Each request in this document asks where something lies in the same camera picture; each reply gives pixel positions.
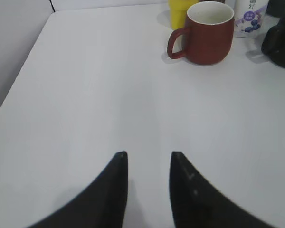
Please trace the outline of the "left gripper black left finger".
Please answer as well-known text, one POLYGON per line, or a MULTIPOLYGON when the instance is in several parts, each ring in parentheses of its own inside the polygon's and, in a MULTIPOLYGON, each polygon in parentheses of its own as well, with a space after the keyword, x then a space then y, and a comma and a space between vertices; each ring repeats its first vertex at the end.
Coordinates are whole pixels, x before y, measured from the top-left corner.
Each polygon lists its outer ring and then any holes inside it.
POLYGON ((121 228, 128 196, 127 152, 117 152, 97 178, 32 228, 121 228))

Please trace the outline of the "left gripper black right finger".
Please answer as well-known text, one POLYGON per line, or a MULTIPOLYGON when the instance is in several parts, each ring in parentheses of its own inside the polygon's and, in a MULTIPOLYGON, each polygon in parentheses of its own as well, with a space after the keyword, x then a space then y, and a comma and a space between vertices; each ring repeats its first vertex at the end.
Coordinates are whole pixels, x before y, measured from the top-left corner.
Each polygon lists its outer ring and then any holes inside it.
POLYGON ((182 152, 172 152, 170 203, 177 228, 269 228, 215 189, 182 152))

